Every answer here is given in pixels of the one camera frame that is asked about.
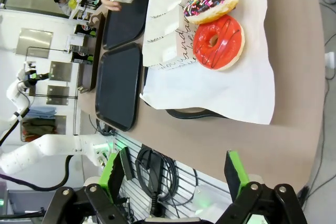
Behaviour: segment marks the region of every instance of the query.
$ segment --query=parchment paper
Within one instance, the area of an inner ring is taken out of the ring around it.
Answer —
[[[228,118],[269,124],[275,106],[274,74],[264,30],[267,0],[239,0],[230,15],[245,32],[245,48],[226,71],[198,62],[159,71],[149,69],[140,97],[155,109],[205,108]]]

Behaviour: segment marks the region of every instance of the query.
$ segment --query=donut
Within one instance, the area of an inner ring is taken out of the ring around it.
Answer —
[[[225,70],[236,63],[245,44],[244,30],[229,15],[200,25],[194,38],[193,53],[206,68]]]
[[[195,24],[204,24],[229,13],[239,0],[191,0],[184,7],[184,16]]]

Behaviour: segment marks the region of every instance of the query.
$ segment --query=red icing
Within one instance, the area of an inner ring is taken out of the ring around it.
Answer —
[[[229,64],[241,48],[241,30],[238,21],[229,15],[200,25],[194,38],[194,55],[197,60],[210,69],[219,69]],[[211,46],[211,39],[216,35],[218,41]]]

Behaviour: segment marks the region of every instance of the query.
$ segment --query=red frosted donut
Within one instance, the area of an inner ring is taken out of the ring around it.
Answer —
[[[229,15],[202,24],[194,38],[194,55],[206,68],[224,70],[237,62],[245,44],[244,30]]]

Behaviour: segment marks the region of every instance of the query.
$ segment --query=beige tabletop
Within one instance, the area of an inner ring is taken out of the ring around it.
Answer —
[[[299,190],[309,179],[319,140],[324,95],[324,47],[318,0],[268,0],[265,30],[274,70],[271,125],[230,119],[179,120],[141,99],[126,135],[188,166],[225,181],[227,150],[237,150],[249,174],[266,185]],[[95,90],[79,95],[95,115]]]

